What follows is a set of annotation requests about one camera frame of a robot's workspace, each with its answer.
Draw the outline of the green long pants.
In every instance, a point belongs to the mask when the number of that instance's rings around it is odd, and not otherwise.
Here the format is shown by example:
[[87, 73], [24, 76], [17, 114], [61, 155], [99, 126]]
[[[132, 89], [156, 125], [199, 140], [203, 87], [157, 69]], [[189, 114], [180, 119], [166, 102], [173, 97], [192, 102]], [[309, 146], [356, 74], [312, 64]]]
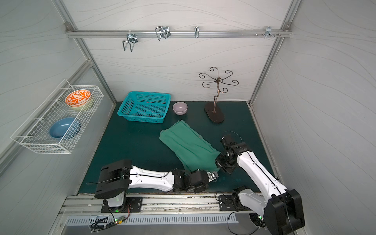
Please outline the green long pants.
[[215, 159], [220, 152], [184, 120], [161, 131], [159, 139], [176, 154], [185, 170], [219, 171]]

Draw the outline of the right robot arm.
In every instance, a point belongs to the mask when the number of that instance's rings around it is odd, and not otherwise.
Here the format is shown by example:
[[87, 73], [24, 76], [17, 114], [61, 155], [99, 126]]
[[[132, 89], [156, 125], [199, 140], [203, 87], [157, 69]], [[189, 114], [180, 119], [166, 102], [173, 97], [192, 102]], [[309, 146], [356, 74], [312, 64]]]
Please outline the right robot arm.
[[238, 209], [249, 208], [273, 235], [288, 235], [305, 226], [303, 202], [296, 190], [280, 183], [257, 159], [246, 143], [236, 143], [230, 135], [221, 138], [224, 150], [215, 163], [222, 171], [232, 174], [243, 169], [260, 190], [240, 187], [233, 193], [233, 204]]

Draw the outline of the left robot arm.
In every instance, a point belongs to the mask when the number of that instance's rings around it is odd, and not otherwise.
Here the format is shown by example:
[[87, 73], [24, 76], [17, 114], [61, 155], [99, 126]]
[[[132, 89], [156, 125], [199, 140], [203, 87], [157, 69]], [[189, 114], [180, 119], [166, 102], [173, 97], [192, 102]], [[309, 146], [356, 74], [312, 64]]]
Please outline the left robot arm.
[[131, 160], [125, 159], [101, 168], [94, 197], [106, 200], [110, 208], [118, 208], [124, 205], [128, 189], [201, 193], [209, 187], [210, 182], [217, 178], [216, 171], [197, 169], [188, 172], [174, 169], [168, 172], [157, 172], [134, 166]]

